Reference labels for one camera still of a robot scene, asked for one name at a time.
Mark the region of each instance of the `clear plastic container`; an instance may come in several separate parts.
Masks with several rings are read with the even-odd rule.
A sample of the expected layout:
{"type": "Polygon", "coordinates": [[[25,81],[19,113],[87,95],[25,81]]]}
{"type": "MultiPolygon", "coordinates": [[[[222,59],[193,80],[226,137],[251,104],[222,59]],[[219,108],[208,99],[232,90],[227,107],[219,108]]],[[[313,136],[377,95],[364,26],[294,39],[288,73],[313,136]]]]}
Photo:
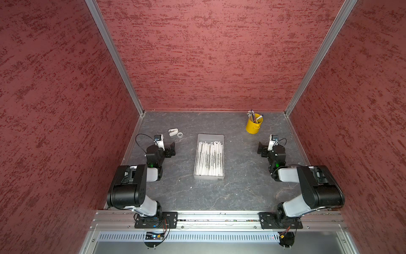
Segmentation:
{"type": "Polygon", "coordinates": [[[193,176],[195,179],[199,180],[223,180],[224,179],[224,135],[217,135],[217,134],[199,134],[197,135],[197,145],[196,145],[196,158],[194,162],[194,171],[193,176]],[[197,166],[197,152],[199,150],[199,142],[221,142],[223,144],[223,157],[221,158],[221,165],[223,171],[221,172],[221,176],[207,176],[207,175],[196,175],[196,166],[197,166]]]}

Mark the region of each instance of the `yellow metal bucket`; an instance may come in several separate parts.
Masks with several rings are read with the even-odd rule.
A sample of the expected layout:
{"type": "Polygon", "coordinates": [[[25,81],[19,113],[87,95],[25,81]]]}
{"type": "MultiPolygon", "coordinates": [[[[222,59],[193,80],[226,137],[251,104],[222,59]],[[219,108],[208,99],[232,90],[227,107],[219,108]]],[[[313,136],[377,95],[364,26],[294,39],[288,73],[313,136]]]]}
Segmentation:
{"type": "MultiPolygon", "coordinates": [[[[257,113],[255,114],[255,118],[258,118],[259,116],[260,116],[259,114],[257,114],[257,113]]],[[[257,134],[259,131],[259,128],[261,127],[262,120],[263,120],[263,118],[258,119],[258,123],[256,124],[253,121],[251,121],[250,119],[248,119],[247,127],[245,127],[245,129],[250,134],[257,134]]]]}

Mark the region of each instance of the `metal grille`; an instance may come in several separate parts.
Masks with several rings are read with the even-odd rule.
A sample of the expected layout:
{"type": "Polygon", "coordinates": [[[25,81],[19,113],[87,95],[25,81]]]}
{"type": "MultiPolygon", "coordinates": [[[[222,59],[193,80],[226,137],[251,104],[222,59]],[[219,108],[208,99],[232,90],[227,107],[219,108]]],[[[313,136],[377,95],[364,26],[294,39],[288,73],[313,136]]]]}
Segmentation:
{"type": "MultiPolygon", "coordinates": [[[[145,233],[102,231],[101,242],[142,242],[145,233]]],[[[222,243],[279,243],[277,232],[170,232],[165,241],[170,242],[222,242],[222,243]]]]}

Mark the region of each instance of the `red textured wall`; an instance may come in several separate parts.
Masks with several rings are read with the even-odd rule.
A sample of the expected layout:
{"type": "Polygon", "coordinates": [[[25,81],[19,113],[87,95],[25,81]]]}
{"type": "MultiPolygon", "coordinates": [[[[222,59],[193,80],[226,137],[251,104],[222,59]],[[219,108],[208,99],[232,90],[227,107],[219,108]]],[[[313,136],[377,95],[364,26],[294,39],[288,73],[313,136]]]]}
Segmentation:
{"type": "Polygon", "coordinates": [[[343,0],[99,0],[146,110],[284,111],[343,0]]]}
{"type": "Polygon", "coordinates": [[[76,254],[137,111],[84,1],[3,1],[0,38],[0,253],[76,254]]]}
{"type": "Polygon", "coordinates": [[[406,252],[406,2],[358,0],[291,120],[361,253],[406,252]]]}

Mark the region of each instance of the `gray table surface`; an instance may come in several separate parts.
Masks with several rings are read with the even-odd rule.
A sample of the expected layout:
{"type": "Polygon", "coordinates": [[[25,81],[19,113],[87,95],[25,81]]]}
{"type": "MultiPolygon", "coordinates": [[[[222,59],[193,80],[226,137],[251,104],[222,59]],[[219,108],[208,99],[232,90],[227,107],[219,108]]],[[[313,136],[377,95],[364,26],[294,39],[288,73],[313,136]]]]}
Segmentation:
{"type": "MultiPolygon", "coordinates": [[[[168,210],[267,210],[300,194],[296,183],[275,182],[268,161],[257,154],[258,142],[268,144],[269,135],[286,138],[286,162],[304,165],[288,123],[282,113],[265,113],[258,134],[247,133],[246,113],[164,113],[147,112],[139,133],[164,135],[165,146],[173,141],[176,156],[166,158],[160,181],[147,183],[147,195],[168,210]],[[170,137],[168,129],[178,128],[183,137],[170,137]],[[196,180],[193,177],[197,135],[224,135],[224,180],[196,180]]],[[[144,149],[153,144],[138,136],[144,149]]],[[[144,152],[135,145],[130,165],[145,164],[144,152]]]]}

